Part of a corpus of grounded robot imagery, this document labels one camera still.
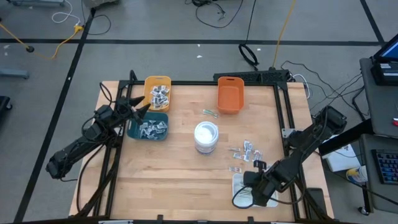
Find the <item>white cable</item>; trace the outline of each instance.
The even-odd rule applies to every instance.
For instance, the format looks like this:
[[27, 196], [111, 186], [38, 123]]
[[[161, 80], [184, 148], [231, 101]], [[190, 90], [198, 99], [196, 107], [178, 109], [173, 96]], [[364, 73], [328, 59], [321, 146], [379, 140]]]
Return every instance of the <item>white cable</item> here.
[[[72, 4], [70, 4], [70, 2], [68, 1], [68, 0], [65, 0], [65, 2], [67, 2], [68, 4], [69, 4], [69, 6], [70, 6], [70, 12], [69, 13], [66, 13], [66, 12], [56, 12], [56, 13], [54, 13], [54, 14], [52, 14], [52, 17], [51, 17], [51, 19], [52, 19], [52, 21], [54, 22], [54, 23], [63, 23], [63, 22], [65, 22], [70, 16], [72, 16], [72, 17], [74, 17], [74, 18], [76, 18], [76, 19], [78, 19], [78, 22], [76, 23], [76, 25], [80, 25], [80, 18], [79, 17], [77, 17], [77, 16], [75, 16], [75, 15], [72, 15], [72, 11], [73, 11], [73, 6], [72, 6]], [[54, 19], [54, 16], [55, 15], [66, 15], [66, 17], [64, 18], [64, 19], [62, 19], [61, 21], [56, 21], [55, 19]]]
[[308, 86], [307, 80], [306, 80], [306, 79], [304, 78], [304, 76], [301, 75], [301, 74], [296, 74], [296, 75], [293, 76], [293, 78], [296, 77], [296, 76], [300, 76], [300, 77], [304, 80], [304, 83], [305, 83], [305, 85], [307, 86], [307, 92], [308, 92], [307, 99], [309, 99], [311, 93], [310, 93], [310, 87]]

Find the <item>yellow bin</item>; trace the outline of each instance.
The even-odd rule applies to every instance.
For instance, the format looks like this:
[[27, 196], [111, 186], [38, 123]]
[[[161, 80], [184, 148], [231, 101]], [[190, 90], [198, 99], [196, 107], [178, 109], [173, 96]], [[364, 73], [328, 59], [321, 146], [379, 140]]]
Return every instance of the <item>yellow bin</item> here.
[[159, 85], [165, 85], [166, 88], [169, 89], [169, 92], [166, 94], [166, 96], [169, 98], [169, 105], [166, 107], [160, 109], [160, 110], [155, 110], [154, 105], [151, 105], [149, 109], [151, 111], [157, 111], [157, 112], [166, 112], [169, 110], [170, 106], [170, 96], [171, 96], [171, 91], [172, 91], [172, 80], [167, 77], [167, 76], [150, 76], [145, 79], [145, 85], [144, 85], [144, 105], [148, 104], [151, 102], [153, 95], [150, 93], [153, 89], [154, 86], [159, 86]]

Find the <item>container lid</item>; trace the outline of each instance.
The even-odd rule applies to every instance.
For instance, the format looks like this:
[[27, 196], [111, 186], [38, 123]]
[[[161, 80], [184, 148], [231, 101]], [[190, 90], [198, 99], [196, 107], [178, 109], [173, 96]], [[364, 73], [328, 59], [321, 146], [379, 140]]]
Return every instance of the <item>container lid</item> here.
[[196, 126], [193, 135], [199, 145], [210, 147], [218, 140], [217, 125], [209, 121], [201, 122]]

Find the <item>blue bowl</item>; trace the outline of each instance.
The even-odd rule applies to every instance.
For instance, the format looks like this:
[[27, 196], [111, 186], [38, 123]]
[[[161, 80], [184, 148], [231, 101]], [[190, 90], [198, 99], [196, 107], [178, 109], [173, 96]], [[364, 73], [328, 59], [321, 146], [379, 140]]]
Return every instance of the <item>blue bowl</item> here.
[[144, 116], [144, 119], [142, 120], [143, 123], [147, 122], [149, 123], [149, 120], [154, 120], [156, 121], [156, 123], [163, 121], [166, 125], [167, 125], [167, 129], [165, 132], [160, 133], [160, 134], [156, 134], [157, 139], [148, 139], [148, 138], [140, 138], [140, 129], [139, 129], [139, 125], [133, 120], [131, 119], [131, 126], [130, 128], [127, 130], [127, 135], [130, 138], [133, 139], [142, 139], [142, 140], [151, 140], [151, 141], [161, 141], [164, 140], [167, 136], [167, 132], [169, 131], [169, 117], [167, 116], [167, 114], [165, 113], [159, 113], [159, 112], [147, 112]]

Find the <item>table leg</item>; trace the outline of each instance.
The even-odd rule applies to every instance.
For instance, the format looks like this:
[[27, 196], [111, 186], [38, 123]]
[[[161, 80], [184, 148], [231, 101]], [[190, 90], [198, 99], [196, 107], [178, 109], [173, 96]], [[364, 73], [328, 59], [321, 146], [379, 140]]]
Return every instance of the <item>table leg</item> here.
[[346, 146], [349, 143], [359, 139], [362, 134], [374, 134], [370, 118], [320, 145], [318, 147], [319, 153], [321, 156], [329, 154], [334, 150]]

